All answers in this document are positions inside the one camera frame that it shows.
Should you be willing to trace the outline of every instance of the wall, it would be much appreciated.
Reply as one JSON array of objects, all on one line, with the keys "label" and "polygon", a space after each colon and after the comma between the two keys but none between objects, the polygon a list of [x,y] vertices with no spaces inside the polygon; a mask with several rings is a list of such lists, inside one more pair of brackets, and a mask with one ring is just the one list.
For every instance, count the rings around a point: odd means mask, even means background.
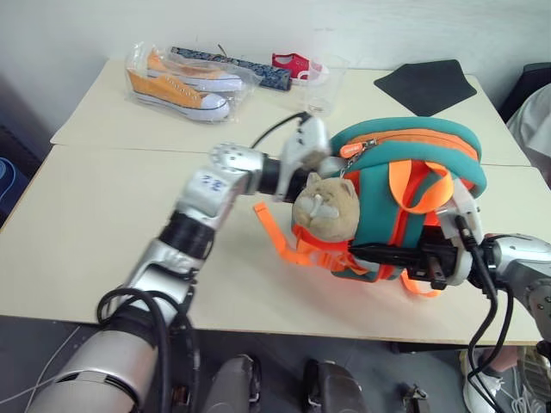
[{"label": "wall", "polygon": [[104,61],[138,40],[233,56],[338,53],[356,66],[459,59],[499,105],[527,63],[551,60],[549,0],[2,0],[0,121],[37,152]]}]

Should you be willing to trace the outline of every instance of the plastic bag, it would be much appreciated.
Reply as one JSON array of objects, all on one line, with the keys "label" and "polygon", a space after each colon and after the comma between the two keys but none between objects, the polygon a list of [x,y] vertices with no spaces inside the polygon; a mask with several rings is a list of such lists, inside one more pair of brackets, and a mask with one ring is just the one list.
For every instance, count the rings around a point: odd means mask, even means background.
[{"label": "plastic bag", "polygon": [[186,59],[143,42],[128,56],[126,74],[133,99],[210,123],[236,120],[238,106],[262,81],[243,67]]}]

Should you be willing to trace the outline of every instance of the orange sneaker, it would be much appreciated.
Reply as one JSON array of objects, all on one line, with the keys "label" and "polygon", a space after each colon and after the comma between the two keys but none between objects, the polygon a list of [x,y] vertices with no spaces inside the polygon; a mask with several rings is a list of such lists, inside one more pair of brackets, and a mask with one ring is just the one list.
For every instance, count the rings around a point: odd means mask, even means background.
[{"label": "orange sneaker", "polygon": [[177,77],[162,75],[142,77],[127,70],[136,96],[145,102],[155,102],[173,108],[191,120],[223,120],[230,113],[230,105],[222,96],[200,93]]},{"label": "orange sneaker", "polygon": [[218,69],[195,67],[170,61],[167,67],[154,51],[147,58],[147,76],[159,77],[165,73],[178,77],[194,89],[204,92],[237,92],[245,84],[241,77]]}]

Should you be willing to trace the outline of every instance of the plush cat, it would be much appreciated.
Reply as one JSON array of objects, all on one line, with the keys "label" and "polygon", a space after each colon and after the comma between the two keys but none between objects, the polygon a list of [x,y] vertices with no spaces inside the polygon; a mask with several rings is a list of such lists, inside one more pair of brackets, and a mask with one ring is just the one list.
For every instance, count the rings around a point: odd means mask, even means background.
[{"label": "plush cat", "polygon": [[310,173],[293,204],[293,220],[317,239],[339,243],[352,239],[360,220],[360,201],[352,181]]}]

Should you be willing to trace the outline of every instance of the backpack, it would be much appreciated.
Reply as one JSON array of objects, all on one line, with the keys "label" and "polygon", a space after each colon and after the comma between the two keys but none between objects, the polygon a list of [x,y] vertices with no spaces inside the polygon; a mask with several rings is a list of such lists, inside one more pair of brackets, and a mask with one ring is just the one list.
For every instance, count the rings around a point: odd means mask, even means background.
[{"label": "backpack", "polygon": [[[425,226],[439,225],[435,211],[452,197],[456,178],[478,197],[486,188],[479,140],[450,120],[384,118],[344,129],[331,139],[331,150],[334,157],[349,159],[340,176],[352,181],[360,201],[356,234],[348,243],[329,244],[294,225],[297,243],[291,249],[266,206],[258,204],[257,216],[280,256],[353,280],[401,276],[408,290],[421,293],[403,268],[360,262],[348,248],[366,243],[415,248]],[[421,294],[433,297],[437,292]]]}]

